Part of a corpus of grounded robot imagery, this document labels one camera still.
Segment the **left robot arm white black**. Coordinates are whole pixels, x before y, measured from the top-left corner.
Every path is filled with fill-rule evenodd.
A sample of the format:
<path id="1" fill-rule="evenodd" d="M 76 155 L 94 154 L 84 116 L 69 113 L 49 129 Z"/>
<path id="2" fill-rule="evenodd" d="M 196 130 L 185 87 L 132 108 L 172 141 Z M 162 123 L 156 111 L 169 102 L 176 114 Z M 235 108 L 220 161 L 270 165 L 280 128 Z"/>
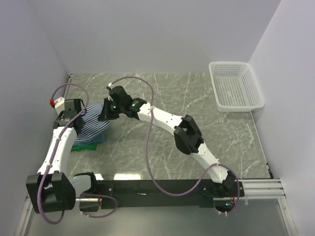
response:
<path id="1" fill-rule="evenodd" d="M 74 208 L 76 198 L 94 197 L 98 184 L 94 173 L 77 174 L 69 180 L 66 167 L 71 148 L 81 133 L 84 104 L 81 99 L 51 100 L 58 113 L 46 158 L 35 175 L 27 177 L 26 187 L 36 213 L 66 211 Z"/>

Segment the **blue tank top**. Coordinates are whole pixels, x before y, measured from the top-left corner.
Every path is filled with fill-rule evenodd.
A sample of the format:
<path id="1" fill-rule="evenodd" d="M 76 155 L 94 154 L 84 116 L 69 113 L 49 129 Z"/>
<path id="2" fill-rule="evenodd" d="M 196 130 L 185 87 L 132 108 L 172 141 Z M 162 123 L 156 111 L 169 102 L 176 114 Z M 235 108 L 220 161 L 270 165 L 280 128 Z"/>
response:
<path id="1" fill-rule="evenodd" d="M 90 145 L 90 144 L 94 144 L 94 143 L 100 143 L 100 142 L 103 142 L 104 140 L 105 140 L 104 135 L 102 133 L 100 133 L 89 141 L 76 140 L 73 145 L 74 146 L 86 146 L 86 145 Z"/>

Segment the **striped tank top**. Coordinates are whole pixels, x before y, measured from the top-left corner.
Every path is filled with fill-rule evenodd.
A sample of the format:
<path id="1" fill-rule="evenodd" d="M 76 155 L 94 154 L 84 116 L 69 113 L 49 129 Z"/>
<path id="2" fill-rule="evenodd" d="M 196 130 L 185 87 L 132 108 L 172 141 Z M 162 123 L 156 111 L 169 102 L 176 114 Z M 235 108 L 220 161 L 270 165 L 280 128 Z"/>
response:
<path id="1" fill-rule="evenodd" d="M 98 120 L 102 108 L 103 105 L 100 102 L 87 106 L 86 114 L 83 115 L 84 126 L 75 140 L 75 145 L 91 141 L 110 126 L 110 121 Z"/>

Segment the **green tank top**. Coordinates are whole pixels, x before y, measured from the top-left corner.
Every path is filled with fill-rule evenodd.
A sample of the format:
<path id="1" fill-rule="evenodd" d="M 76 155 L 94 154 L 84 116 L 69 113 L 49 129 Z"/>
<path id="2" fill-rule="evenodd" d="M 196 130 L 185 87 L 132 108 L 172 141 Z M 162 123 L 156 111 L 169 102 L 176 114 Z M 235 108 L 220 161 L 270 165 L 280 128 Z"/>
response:
<path id="1" fill-rule="evenodd" d="M 84 151 L 84 150 L 96 150 L 98 143 L 92 143 L 82 146 L 73 146 L 71 151 Z"/>

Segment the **aluminium rail frame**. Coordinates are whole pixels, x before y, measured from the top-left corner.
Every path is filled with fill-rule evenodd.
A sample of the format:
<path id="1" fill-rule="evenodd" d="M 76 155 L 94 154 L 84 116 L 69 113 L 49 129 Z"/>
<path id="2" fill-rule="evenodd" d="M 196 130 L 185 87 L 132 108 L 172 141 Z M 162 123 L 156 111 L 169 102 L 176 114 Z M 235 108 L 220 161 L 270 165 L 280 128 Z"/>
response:
<path id="1" fill-rule="evenodd" d="M 112 88 L 118 86 L 116 82 L 112 82 Z M 84 114 L 86 114 L 87 111 L 87 102 L 84 103 L 84 111 L 82 112 L 82 117 Z M 279 179 L 241 179 L 236 176 L 236 174 L 227 166 L 223 165 L 227 169 L 229 169 L 236 177 L 237 187 L 238 187 L 238 195 L 236 199 L 236 203 L 232 203 L 232 208 L 228 210 L 228 208 L 221 208 L 226 207 L 227 205 L 223 205 L 223 200 L 221 199 L 219 201 L 219 205 L 215 204 L 214 210 L 219 214 L 223 216 L 230 215 L 237 207 L 239 202 L 241 200 L 247 201 L 250 199 L 277 199 L 279 201 L 280 206 L 284 206 L 284 200 L 285 200 L 285 193 L 283 186 L 281 184 L 281 181 Z M 199 183 L 205 179 L 205 177 L 200 177 L 200 179 L 197 180 L 196 184 L 188 189 L 185 192 L 182 193 L 171 193 L 163 189 L 157 182 L 157 180 L 154 177 L 151 177 L 149 180 L 151 180 L 154 185 L 164 194 L 172 197 L 182 197 L 189 193 L 191 193 L 194 189 L 197 188 Z M 96 197 L 96 198 L 107 198 L 111 199 L 115 202 L 115 206 L 113 209 L 109 209 L 110 213 L 114 213 L 116 209 L 118 208 L 118 202 L 115 198 L 111 196 L 106 195 L 99 195 L 99 194 L 93 194 L 93 193 L 83 193 L 82 195 L 88 196 L 88 197 Z M 31 202 L 31 199 L 29 195 L 27 196 L 27 199 L 25 201 L 24 209 L 22 211 L 18 227 L 16 229 L 15 235 L 22 236 L 25 234 L 26 227 L 30 218 L 31 211 L 35 211 Z M 49 224 L 56 225 L 59 223 L 58 220 L 51 220 L 47 217 L 47 213 L 39 213 L 42 218 Z"/>

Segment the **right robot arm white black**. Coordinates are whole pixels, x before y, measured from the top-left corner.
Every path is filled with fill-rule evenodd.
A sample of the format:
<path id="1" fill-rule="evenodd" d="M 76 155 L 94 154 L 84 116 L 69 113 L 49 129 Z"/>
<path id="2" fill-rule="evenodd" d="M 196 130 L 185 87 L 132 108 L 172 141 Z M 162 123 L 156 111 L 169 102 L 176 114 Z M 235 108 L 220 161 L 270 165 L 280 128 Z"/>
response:
<path id="1" fill-rule="evenodd" d="M 156 125 L 169 133 L 175 140 L 176 148 L 183 154 L 191 155 L 206 170 L 214 183 L 210 191 L 214 197 L 228 197 L 236 183 L 235 175 L 224 167 L 208 149 L 202 133 L 190 115 L 176 116 L 153 106 L 141 98 L 132 98 L 122 86 L 107 87 L 108 97 L 104 99 L 99 120 L 118 119 L 121 114 L 129 118 Z"/>

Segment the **black base beam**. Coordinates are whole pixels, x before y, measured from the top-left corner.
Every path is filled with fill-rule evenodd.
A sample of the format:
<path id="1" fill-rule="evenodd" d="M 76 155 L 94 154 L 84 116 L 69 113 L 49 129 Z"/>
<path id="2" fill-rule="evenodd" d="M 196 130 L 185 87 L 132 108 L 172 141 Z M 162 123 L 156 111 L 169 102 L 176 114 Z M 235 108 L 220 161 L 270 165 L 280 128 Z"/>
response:
<path id="1" fill-rule="evenodd" d="M 157 180 L 158 184 L 168 192 L 182 193 L 193 187 L 196 179 Z M 151 180 L 98 180 L 98 189 L 93 194 L 115 198 L 118 207 L 185 207 L 198 206 L 214 208 L 232 208 L 238 195 L 237 182 L 226 187 L 214 183 L 211 179 L 203 179 L 196 189 L 182 197 L 172 197 L 162 193 Z M 113 209 L 115 202 L 107 198 L 96 198 L 81 195 L 79 208 L 83 212 L 97 212 L 99 209 Z"/>

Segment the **white plastic basket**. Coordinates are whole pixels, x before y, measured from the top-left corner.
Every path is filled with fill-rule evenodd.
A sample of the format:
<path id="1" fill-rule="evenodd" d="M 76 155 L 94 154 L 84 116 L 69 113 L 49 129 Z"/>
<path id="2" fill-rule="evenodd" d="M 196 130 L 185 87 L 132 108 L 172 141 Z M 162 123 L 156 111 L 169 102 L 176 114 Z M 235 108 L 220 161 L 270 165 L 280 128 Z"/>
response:
<path id="1" fill-rule="evenodd" d="M 212 62 L 209 72 L 218 111 L 250 112 L 264 107 L 261 89 L 248 63 Z"/>

